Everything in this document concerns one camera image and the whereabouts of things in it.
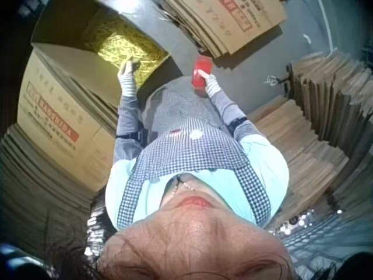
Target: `light blue shirt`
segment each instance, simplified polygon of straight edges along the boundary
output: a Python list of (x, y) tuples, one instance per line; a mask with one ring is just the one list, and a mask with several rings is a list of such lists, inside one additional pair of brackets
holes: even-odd
[[(271, 217), (273, 217), (286, 195), (289, 181), (287, 163), (282, 154), (265, 137), (259, 134), (243, 137), (240, 144), (267, 192), (271, 204)], [(105, 204), (107, 213), (112, 224), (118, 230), (119, 208), (126, 183), (135, 163), (136, 158), (132, 160), (121, 159), (115, 162), (106, 187)], [(254, 214), (241, 185), (234, 172), (227, 169), (197, 172), (181, 171), (145, 181), (142, 185), (133, 222), (142, 220), (159, 209), (166, 184), (175, 175), (181, 173), (192, 174), (211, 186), (238, 216), (255, 223)]]

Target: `hand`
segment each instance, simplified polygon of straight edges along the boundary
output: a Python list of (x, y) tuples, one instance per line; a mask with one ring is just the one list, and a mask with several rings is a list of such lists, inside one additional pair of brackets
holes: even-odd
[(124, 61), (118, 72), (118, 80), (122, 87), (122, 95), (126, 97), (136, 97), (136, 83), (133, 76), (136, 71), (136, 62), (131, 57)]
[(221, 91), (221, 87), (217, 83), (215, 75), (207, 74), (203, 70), (197, 70), (197, 71), (198, 71), (198, 74), (206, 81), (206, 93), (209, 96), (209, 98), (213, 97), (215, 93)]

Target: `gray floor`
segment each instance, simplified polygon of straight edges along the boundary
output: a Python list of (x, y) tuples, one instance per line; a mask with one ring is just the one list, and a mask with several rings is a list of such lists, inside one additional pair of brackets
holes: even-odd
[[(184, 75), (190, 75), (196, 47), (157, 11), (151, 0), (123, 6), (118, 0), (101, 0), (158, 42), (173, 56)], [(315, 0), (289, 0), (284, 4), (288, 19), (232, 56), (214, 61), (213, 73), (223, 89), (242, 110), (250, 113), (278, 94), (282, 86), (263, 82), (268, 75), (284, 74), (285, 66), (314, 51), (329, 49), (321, 10)], [(306, 34), (312, 41), (309, 45)]]

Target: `necklace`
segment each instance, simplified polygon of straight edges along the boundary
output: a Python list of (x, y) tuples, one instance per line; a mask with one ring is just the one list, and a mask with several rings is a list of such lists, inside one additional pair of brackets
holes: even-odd
[(179, 189), (179, 184), (180, 184), (180, 183), (182, 183), (182, 185), (183, 185), (185, 188), (187, 188), (189, 191), (195, 191), (195, 188), (191, 187), (188, 183), (179, 181), (178, 184), (176, 184), (176, 186), (174, 187), (174, 189), (173, 189), (173, 191), (172, 191), (172, 193), (171, 193), (171, 197), (170, 197), (170, 199), (173, 198), (173, 197), (175, 196), (177, 190)]

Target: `red object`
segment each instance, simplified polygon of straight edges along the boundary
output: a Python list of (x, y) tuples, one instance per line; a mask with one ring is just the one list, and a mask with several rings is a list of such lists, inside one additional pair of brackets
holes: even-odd
[(211, 73), (212, 59), (204, 55), (198, 54), (196, 62), (194, 64), (193, 75), (192, 75), (192, 87), (194, 89), (204, 89), (206, 86), (205, 79), (203, 79), (197, 72), (197, 70), (203, 70), (207, 74)]

